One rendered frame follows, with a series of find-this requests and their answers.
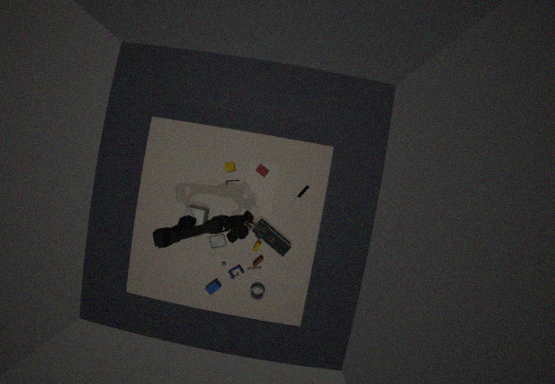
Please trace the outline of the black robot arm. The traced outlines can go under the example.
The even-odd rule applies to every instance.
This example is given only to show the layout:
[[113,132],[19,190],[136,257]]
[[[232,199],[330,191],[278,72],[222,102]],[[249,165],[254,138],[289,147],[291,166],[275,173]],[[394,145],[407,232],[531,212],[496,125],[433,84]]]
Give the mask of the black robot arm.
[[[190,238],[202,234],[219,234],[221,232],[229,231],[230,228],[236,226],[233,230],[240,239],[243,239],[248,234],[248,228],[244,226],[245,219],[243,216],[214,216],[207,220],[203,225],[195,226],[196,218],[192,216],[184,216],[173,227],[160,228],[153,231],[154,245],[159,248],[166,248],[172,243],[180,242],[182,239]],[[223,230],[223,226],[225,230]],[[171,242],[170,242],[171,241]]]

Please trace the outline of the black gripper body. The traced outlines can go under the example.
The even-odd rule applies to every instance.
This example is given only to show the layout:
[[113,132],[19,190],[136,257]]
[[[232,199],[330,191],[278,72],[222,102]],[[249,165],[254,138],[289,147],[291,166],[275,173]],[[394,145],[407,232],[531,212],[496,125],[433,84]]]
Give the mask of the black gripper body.
[[[246,211],[246,212],[243,214],[243,217],[244,217],[244,219],[245,219],[245,221],[246,221],[247,223],[250,223],[250,222],[253,220],[253,216],[251,215],[251,213],[250,213],[249,211]],[[237,228],[236,226],[230,228],[231,230],[230,230],[229,233],[226,235],[227,238],[229,239],[229,241],[230,241],[231,243],[234,243],[234,242],[237,240],[237,234],[236,234],[235,232],[232,232],[232,231],[235,230],[236,228]]]

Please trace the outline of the olive yellow block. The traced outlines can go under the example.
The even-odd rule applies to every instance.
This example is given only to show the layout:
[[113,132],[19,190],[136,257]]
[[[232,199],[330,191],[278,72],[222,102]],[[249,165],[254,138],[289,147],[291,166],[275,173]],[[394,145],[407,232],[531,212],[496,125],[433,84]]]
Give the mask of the olive yellow block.
[[236,171],[234,162],[225,163],[225,172]]
[[255,251],[255,252],[257,252],[257,250],[258,250],[259,246],[261,245],[261,243],[262,243],[262,242],[261,242],[260,240],[258,240],[258,241],[255,243],[255,245],[253,246],[253,249],[252,249],[252,250]]

